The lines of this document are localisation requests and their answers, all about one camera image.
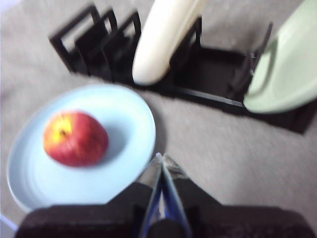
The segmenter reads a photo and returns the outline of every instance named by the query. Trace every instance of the floor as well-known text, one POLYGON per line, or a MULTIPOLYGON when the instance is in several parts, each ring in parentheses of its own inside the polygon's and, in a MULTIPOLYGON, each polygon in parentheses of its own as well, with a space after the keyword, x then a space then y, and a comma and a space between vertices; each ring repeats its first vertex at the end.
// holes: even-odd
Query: floor
MULTIPOLYGON (((9 192, 5 167, 14 138, 39 107, 73 88, 101 83, 69 74, 48 35, 88 0, 24 0, 1 14, 1 213, 19 224, 25 213, 9 192)), ((118 22, 136 7, 144 24, 152 0, 95 0, 118 22)), ((210 0, 202 42, 255 49, 270 21, 275 33, 302 0, 210 0)), ((279 206, 303 214, 317 232, 317 118, 304 135, 264 122, 136 90, 157 126, 156 152, 167 152, 223 204, 279 206)))

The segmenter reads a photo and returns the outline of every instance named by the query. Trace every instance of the dish rack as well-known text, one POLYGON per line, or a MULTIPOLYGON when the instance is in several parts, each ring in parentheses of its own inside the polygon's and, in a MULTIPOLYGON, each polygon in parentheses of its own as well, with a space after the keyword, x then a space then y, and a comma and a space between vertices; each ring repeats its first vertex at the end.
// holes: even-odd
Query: dish rack
POLYGON ((304 133, 316 112, 317 100, 291 111, 266 115, 252 113, 243 105, 244 95, 271 30, 272 23, 262 44, 252 52, 207 48, 201 45, 202 19, 197 18, 171 57, 169 71, 162 80, 151 86, 137 85, 132 78, 132 63, 141 36, 137 11, 118 27, 112 9, 100 16, 96 7, 90 5, 51 36, 50 42, 70 72, 205 104, 226 113, 256 118, 304 133), (75 39, 74 48, 68 51, 63 38, 89 15, 93 25, 75 39))

